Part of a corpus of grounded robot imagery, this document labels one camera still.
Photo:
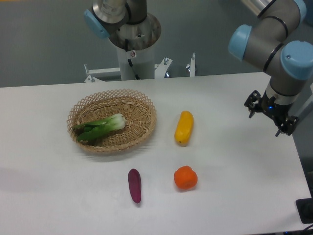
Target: metal bracket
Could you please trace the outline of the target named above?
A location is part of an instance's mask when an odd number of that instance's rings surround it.
[[[196,59],[195,59],[196,53],[192,53],[192,57],[190,60],[190,76],[194,77],[196,73]]]
[[[164,79],[168,68],[173,60],[165,57],[155,70],[155,79]]]
[[[136,51],[135,50],[128,51],[128,55],[130,56],[130,58],[135,58]],[[165,57],[159,65],[155,64],[155,79],[161,79],[165,77],[172,61],[173,60]],[[85,79],[84,82],[104,82],[106,79],[109,80],[110,77],[121,75],[120,68],[89,70],[87,64],[84,64],[84,67],[87,75],[87,78]]]

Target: purple sweet potato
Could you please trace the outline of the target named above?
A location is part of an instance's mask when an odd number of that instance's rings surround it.
[[[136,169],[131,169],[128,173],[129,192],[134,202],[141,201],[141,178]]]

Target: white table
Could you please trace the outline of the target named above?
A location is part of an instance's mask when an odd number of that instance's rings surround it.
[[[292,137],[275,137],[244,102],[263,92],[263,73],[0,89],[0,234],[244,235],[305,228],[295,201],[310,197]],[[154,102],[157,125],[140,148],[113,156],[83,152],[66,120],[81,98],[137,89]],[[174,131],[181,111],[195,119],[188,147]],[[195,190],[174,172],[191,166]],[[131,200],[127,175],[142,178]]]

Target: blue joint cap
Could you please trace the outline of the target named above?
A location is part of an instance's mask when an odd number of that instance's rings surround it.
[[[308,80],[313,75],[313,45],[307,42],[288,43],[280,54],[281,64],[291,77]]]
[[[294,2],[298,5],[300,10],[300,23],[304,20],[305,16],[307,15],[307,6],[303,2],[303,0],[294,0]]]
[[[229,53],[238,58],[240,61],[242,61],[244,58],[251,30],[251,26],[243,24],[236,29],[229,41]]]
[[[97,35],[99,38],[109,37],[109,33],[89,10],[84,12],[84,18],[86,24],[95,35]]]

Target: metal cylinder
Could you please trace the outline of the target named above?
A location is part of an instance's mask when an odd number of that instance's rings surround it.
[[[94,0],[92,8],[95,15],[105,23],[120,22],[126,13],[126,0]]]
[[[285,95],[277,93],[273,89],[273,87],[270,85],[270,83],[268,84],[268,87],[265,90],[265,94],[269,98],[271,98],[271,97],[275,98],[275,100],[273,101],[273,103],[271,105],[273,105],[273,104],[290,105],[290,104],[293,104],[295,102],[295,100],[298,98],[298,95],[285,96]]]
[[[274,101],[274,103],[272,104],[272,108],[269,109],[269,99],[271,98],[272,95],[269,95],[267,94],[267,92],[264,92],[261,107],[263,110],[266,110],[265,115],[267,115],[270,118],[273,118],[274,116],[277,122],[284,123],[292,104],[280,105],[275,103]]]
[[[160,35],[160,22],[148,13],[143,22],[125,24],[109,37],[116,46],[122,80],[135,80],[134,71],[140,79],[154,78],[154,45]],[[131,59],[133,68],[130,67],[126,54],[130,50],[136,50],[137,53],[137,56]]]
[[[256,16],[258,16],[272,0],[241,0]]]

